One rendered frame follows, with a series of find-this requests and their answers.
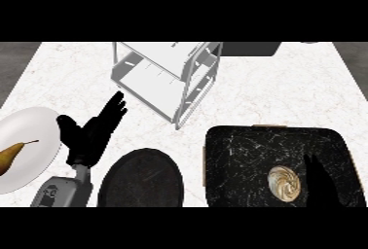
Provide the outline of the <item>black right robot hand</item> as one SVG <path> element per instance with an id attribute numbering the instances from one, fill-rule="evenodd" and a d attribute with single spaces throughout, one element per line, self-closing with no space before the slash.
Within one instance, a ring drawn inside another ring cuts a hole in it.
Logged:
<path id="1" fill-rule="evenodd" d="M 343 208 L 333 178 L 315 155 L 304 156 L 307 165 L 308 199 L 312 208 Z"/>

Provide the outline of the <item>brown yellow pear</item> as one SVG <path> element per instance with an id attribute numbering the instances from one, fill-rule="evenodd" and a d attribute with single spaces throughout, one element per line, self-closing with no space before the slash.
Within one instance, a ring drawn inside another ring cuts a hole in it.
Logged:
<path id="1" fill-rule="evenodd" d="M 4 151 L 0 151 L 0 176 L 9 171 L 21 150 L 24 149 L 26 145 L 32 143 L 36 143 L 36 140 L 17 143 Z"/>

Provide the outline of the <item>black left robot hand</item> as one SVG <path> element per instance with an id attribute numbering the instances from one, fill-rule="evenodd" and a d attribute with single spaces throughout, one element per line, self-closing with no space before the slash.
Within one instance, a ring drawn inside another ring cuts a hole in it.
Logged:
<path id="1" fill-rule="evenodd" d="M 61 141 L 70 148 L 67 159 L 70 166 L 82 164 L 92 167 L 98 164 L 111 135 L 128 111 L 125 94 L 119 91 L 111 97 L 100 115 L 89 119 L 85 126 L 79 126 L 76 120 L 69 115 L 61 115 L 57 118 L 61 129 Z"/>

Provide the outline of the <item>cream swirl cupcake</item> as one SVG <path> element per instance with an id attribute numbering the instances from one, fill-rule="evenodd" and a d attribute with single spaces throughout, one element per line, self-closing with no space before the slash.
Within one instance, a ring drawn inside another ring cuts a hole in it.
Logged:
<path id="1" fill-rule="evenodd" d="M 293 202 L 301 194 L 301 180 L 295 171 L 283 166 L 275 166 L 268 175 L 270 189 L 283 202 Z"/>

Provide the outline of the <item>dark round plate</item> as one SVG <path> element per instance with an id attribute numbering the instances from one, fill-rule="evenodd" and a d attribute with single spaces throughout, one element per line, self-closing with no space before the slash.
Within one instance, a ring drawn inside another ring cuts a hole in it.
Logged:
<path id="1" fill-rule="evenodd" d="M 157 149 L 138 149 L 114 163 L 104 178 L 100 207 L 182 207 L 184 176 L 171 156 Z"/>

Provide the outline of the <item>dark grey appliance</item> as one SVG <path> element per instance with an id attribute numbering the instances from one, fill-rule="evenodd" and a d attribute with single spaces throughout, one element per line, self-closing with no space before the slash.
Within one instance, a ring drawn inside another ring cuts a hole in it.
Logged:
<path id="1" fill-rule="evenodd" d="M 273 56 L 281 42 L 227 42 L 222 56 Z"/>

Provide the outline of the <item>black marble tray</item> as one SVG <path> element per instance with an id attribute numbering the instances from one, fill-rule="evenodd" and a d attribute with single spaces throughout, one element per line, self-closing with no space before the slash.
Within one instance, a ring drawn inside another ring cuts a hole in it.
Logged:
<path id="1" fill-rule="evenodd" d="M 289 167 L 307 179 L 305 157 L 315 157 L 335 180 L 341 203 L 367 205 L 342 135 L 329 128 L 219 125 L 206 134 L 206 198 L 212 207 L 304 207 L 308 188 L 292 202 L 273 194 L 268 175 Z"/>

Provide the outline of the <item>white round plate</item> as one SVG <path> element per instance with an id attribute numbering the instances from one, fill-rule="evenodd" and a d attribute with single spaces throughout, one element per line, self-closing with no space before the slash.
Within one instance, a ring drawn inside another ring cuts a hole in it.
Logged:
<path id="1" fill-rule="evenodd" d="M 46 107 L 30 107 L 0 121 L 0 151 L 18 143 L 26 146 L 11 169 L 0 176 L 0 195 L 23 188 L 43 173 L 61 148 L 60 114 Z"/>

